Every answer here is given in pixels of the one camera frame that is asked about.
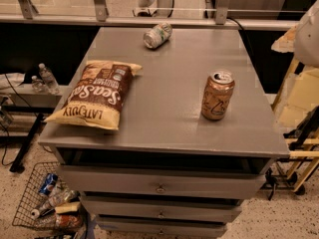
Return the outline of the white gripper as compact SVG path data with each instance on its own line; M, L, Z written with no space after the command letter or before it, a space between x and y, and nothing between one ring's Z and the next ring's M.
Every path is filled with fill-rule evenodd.
M300 19L298 26L291 27L271 46L279 53L293 53L306 66L319 67L319 0Z

